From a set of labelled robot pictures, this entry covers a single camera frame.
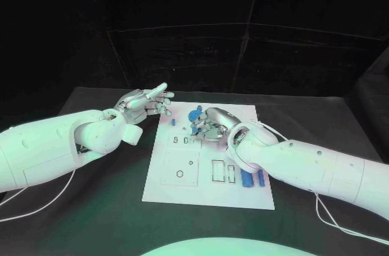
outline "metal robot hand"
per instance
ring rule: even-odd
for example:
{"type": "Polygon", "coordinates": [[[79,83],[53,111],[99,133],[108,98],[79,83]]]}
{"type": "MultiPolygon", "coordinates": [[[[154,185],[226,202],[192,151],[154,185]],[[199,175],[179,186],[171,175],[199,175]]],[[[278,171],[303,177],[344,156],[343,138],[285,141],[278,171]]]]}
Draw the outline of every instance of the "metal robot hand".
{"type": "Polygon", "coordinates": [[[228,137],[230,130],[241,123],[241,120],[225,110],[207,108],[200,114],[192,127],[200,128],[200,132],[192,134],[192,138],[219,142],[228,137]]]}
{"type": "Polygon", "coordinates": [[[121,97],[114,109],[122,113],[128,124],[138,124],[153,114],[171,115],[164,104],[170,105],[169,98],[174,97],[174,93],[164,92],[166,87],[163,83],[153,90],[135,89],[121,97]]]}

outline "gray tablecloth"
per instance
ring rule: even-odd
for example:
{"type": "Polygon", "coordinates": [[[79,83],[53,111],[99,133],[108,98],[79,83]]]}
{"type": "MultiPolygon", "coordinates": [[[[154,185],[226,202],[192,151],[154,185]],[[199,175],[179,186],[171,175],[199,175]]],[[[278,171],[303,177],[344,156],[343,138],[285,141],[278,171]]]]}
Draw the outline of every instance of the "gray tablecloth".
{"type": "MultiPolygon", "coordinates": [[[[60,114],[108,109],[127,92],[76,88],[60,114]]],[[[254,104],[258,119],[290,139],[379,161],[339,97],[176,92],[174,100],[254,104]]],[[[0,224],[1,255],[140,255],[199,237],[264,240],[318,255],[389,255],[389,247],[327,226],[315,215],[314,195],[272,178],[275,210],[141,202],[157,124],[158,117],[148,117],[140,124],[144,134],[138,145],[121,143],[112,153],[76,170],[50,207],[0,224]]],[[[42,207],[68,178],[66,174],[30,187],[0,207],[0,217],[42,207]]],[[[337,199],[323,200],[341,226],[389,239],[388,220],[337,199]]]]}

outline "dark table surface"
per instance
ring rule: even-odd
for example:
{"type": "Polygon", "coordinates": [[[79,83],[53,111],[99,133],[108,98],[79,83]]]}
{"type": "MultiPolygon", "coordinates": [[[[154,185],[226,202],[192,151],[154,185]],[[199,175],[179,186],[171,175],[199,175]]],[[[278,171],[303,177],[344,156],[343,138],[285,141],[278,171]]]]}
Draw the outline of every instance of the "dark table surface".
{"type": "MultiPolygon", "coordinates": [[[[60,114],[115,105],[124,89],[76,88],[60,114]]],[[[176,92],[176,101],[252,104],[258,119],[287,138],[380,161],[343,98],[176,92]]],[[[389,247],[344,234],[315,215],[314,195],[271,178],[275,210],[141,202],[158,117],[140,124],[137,146],[118,149],[75,172],[71,185],[37,214],[0,224],[0,255],[140,255],[200,237],[239,237],[317,255],[389,255],[389,247]]],[[[30,187],[0,208],[29,213],[56,196],[69,174],[30,187]]],[[[363,208],[321,197],[341,226],[389,239],[389,222],[363,208]]]]}

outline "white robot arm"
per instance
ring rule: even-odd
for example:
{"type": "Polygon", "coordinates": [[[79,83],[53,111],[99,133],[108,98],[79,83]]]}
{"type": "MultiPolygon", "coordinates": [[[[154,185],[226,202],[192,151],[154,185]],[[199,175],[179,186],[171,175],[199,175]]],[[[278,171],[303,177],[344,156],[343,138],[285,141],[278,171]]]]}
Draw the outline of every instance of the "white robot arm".
{"type": "Polygon", "coordinates": [[[115,150],[121,140],[135,145],[138,124],[148,115],[171,115],[171,92],[163,83],[134,90],[112,109],[88,110],[19,125],[0,133],[0,192],[37,185],[115,150]]]}
{"type": "Polygon", "coordinates": [[[241,123],[225,110],[209,108],[192,135],[209,141],[228,137],[226,156],[249,173],[261,168],[290,185],[366,208],[389,220],[389,165],[301,141],[278,142],[258,121],[241,123]]]}

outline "white cable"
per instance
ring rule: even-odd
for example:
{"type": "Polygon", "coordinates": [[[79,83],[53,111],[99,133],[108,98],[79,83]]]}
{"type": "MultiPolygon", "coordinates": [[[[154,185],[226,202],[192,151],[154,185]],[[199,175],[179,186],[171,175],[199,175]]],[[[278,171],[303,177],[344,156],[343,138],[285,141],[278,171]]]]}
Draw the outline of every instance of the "white cable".
{"type": "Polygon", "coordinates": [[[337,222],[336,222],[336,220],[334,220],[334,218],[333,218],[333,216],[331,216],[331,214],[330,214],[330,212],[328,212],[328,210],[327,210],[327,207],[324,206],[324,203],[323,203],[321,199],[318,198],[318,194],[314,193],[314,195],[315,195],[315,213],[317,213],[317,216],[318,216],[320,220],[321,220],[327,225],[330,225],[330,226],[339,228],[341,232],[344,232],[344,233],[347,233],[347,234],[350,234],[350,235],[353,235],[353,236],[359,236],[359,237],[367,238],[367,239],[370,239],[370,240],[373,240],[373,241],[376,241],[376,242],[379,242],[379,243],[382,243],[382,244],[385,244],[385,245],[389,245],[389,241],[388,241],[388,240],[380,239],[380,238],[373,237],[373,236],[367,236],[367,235],[364,235],[364,234],[362,234],[362,233],[359,233],[359,232],[354,232],[354,231],[352,231],[352,230],[349,230],[349,229],[340,227],[339,224],[337,224],[337,222]],[[323,207],[324,207],[324,210],[326,210],[326,212],[327,212],[327,214],[328,214],[328,216],[330,216],[330,219],[331,219],[333,222],[334,222],[334,225],[330,224],[327,221],[324,221],[323,218],[320,217],[320,214],[318,214],[318,201],[320,201],[320,204],[321,204],[323,207]]]}
{"type": "Polygon", "coordinates": [[[264,124],[262,122],[261,122],[261,124],[269,129],[269,131],[272,131],[277,135],[279,135],[279,136],[284,138],[285,141],[288,140],[288,139],[281,135],[281,133],[279,133],[269,125],[264,124]]]}
{"type": "Polygon", "coordinates": [[[69,186],[69,183],[71,183],[71,181],[72,181],[73,175],[75,175],[75,170],[73,170],[73,172],[72,172],[72,174],[71,174],[69,181],[68,181],[68,183],[66,183],[66,185],[65,185],[62,191],[59,192],[58,196],[52,199],[52,201],[50,201],[43,207],[39,208],[39,210],[35,210],[33,212],[30,212],[30,213],[27,213],[27,214],[23,214],[23,215],[19,215],[19,216],[16,216],[16,217],[0,219],[0,222],[3,222],[3,221],[10,221],[11,219],[16,219],[16,218],[23,218],[23,217],[26,217],[26,216],[29,216],[29,215],[37,213],[42,209],[45,209],[45,208],[53,203],[53,201],[59,198],[60,194],[65,192],[65,189],[66,189],[66,187],[69,186]]]}
{"type": "Polygon", "coordinates": [[[9,197],[1,203],[0,203],[0,206],[10,200],[10,199],[13,199],[24,190],[26,190],[26,188],[24,189],[22,189],[11,197],[9,197]]]}

